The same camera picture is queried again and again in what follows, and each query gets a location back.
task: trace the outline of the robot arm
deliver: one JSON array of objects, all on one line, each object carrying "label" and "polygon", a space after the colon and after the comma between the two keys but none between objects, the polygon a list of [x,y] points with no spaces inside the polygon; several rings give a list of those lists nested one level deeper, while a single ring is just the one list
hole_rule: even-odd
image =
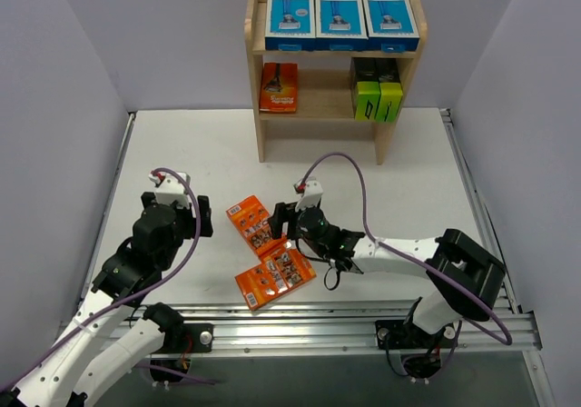
[{"label": "robot arm", "polygon": [[[189,184],[187,174],[178,175]],[[196,220],[182,184],[169,174],[150,175],[150,180],[155,183],[155,190],[142,195],[143,212],[133,225],[133,235],[103,264],[93,288],[57,343],[79,328],[80,332],[18,381],[11,392],[0,393],[0,406],[92,405],[144,356],[174,339],[176,330],[182,326],[180,315],[156,304],[122,339],[94,358],[113,330],[141,304],[145,294],[130,298],[125,305],[84,325],[87,318],[112,303],[158,283],[162,273],[172,266],[183,241],[196,234]],[[208,197],[198,196],[197,201],[200,236],[210,237],[213,229]]]},{"label": "robot arm", "polygon": [[121,339],[95,357],[74,386],[73,399],[91,407],[143,357],[163,346],[175,347],[184,336],[183,317],[163,303],[150,306]]},{"label": "robot arm", "polygon": [[[446,327],[463,317],[488,320],[487,313],[437,276],[384,249],[365,233],[330,224],[320,209],[322,187],[314,178],[296,184],[295,191],[300,196],[299,201],[276,204],[269,218],[273,238],[281,237],[282,226],[287,223],[287,237],[303,240],[320,261],[336,271],[338,280],[341,273],[385,272],[428,277],[437,290],[421,299],[409,318],[409,324],[427,335],[440,336]],[[448,229],[438,238],[378,241],[425,261],[466,287],[492,309],[506,273],[504,264],[462,232]]]}]

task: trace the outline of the white table surface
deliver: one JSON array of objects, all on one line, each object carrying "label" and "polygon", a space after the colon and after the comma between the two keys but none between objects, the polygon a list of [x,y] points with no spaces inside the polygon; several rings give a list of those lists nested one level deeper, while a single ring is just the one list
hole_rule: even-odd
[{"label": "white table surface", "polygon": [[[184,171],[195,194],[210,196],[214,236],[202,238],[190,262],[145,303],[244,304],[234,276],[258,264],[225,211],[255,194],[272,212],[277,202],[295,201],[292,184],[330,151],[351,154],[368,186],[369,225],[377,236],[425,238],[458,228],[475,240],[478,231],[448,138],[435,108],[404,109],[388,157],[375,164],[370,140],[277,139],[267,159],[257,160],[251,110],[171,110],[137,114],[119,177],[93,278],[119,243],[131,234],[151,191],[148,173],[157,166]],[[339,158],[314,173],[325,190],[322,208],[331,223],[362,230],[359,180]],[[186,252],[186,242],[173,266]],[[314,263],[318,277],[276,303],[415,300],[433,290],[428,280],[396,274],[345,274],[329,292],[322,284],[327,265]]]}]

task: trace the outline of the yellow-green box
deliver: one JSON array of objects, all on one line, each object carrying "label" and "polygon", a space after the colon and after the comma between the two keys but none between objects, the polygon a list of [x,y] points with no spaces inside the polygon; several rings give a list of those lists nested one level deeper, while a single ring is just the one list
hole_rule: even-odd
[{"label": "yellow-green box", "polygon": [[381,93],[375,120],[381,123],[394,123],[398,119],[399,105],[403,97],[398,64],[394,59],[376,59],[375,66]]},{"label": "yellow-green box", "polygon": [[374,120],[379,105],[379,83],[371,58],[353,57],[350,70],[351,102],[358,121]]}]

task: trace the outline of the gray wall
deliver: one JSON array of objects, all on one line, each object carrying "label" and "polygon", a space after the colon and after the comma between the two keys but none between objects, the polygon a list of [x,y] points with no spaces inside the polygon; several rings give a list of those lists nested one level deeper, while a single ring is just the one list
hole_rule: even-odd
[{"label": "gray wall", "polygon": [[580,11],[512,0],[455,117],[562,406],[581,403]]},{"label": "gray wall", "polygon": [[[429,40],[409,106],[458,100],[509,1],[423,0]],[[130,110],[251,107],[246,0],[69,3]]]},{"label": "gray wall", "polygon": [[66,0],[0,0],[0,381],[69,319],[127,113]]}]

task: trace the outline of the orange battery package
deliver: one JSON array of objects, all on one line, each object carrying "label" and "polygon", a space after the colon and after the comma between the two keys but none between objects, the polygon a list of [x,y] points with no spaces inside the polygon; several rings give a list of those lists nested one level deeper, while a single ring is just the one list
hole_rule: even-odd
[{"label": "orange battery package", "polygon": [[236,283],[251,310],[295,290],[317,274],[297,250],[281,246],[262,257],[262,263],[236,275]]},{"label": "orange battery package", "polygon": [[264,64],[262,68],[261,112],[296,112],[297,78],[297,64]]},{"label": "orange battery package", "polygon": [[287,248],[287,238],[273,240],[268,211],[256,196],[249,196],[226,214],[261,264],[236,276],[236,283],[251,310],[261,308],[317,276],[309,261]]},{"label": "orange battery package", "polygon": [[284,235],[280,239],[272,239],[271,228],[266,222],[269,213],[254,195],[228,209],[226,214],[259,257],[287,241]]}]

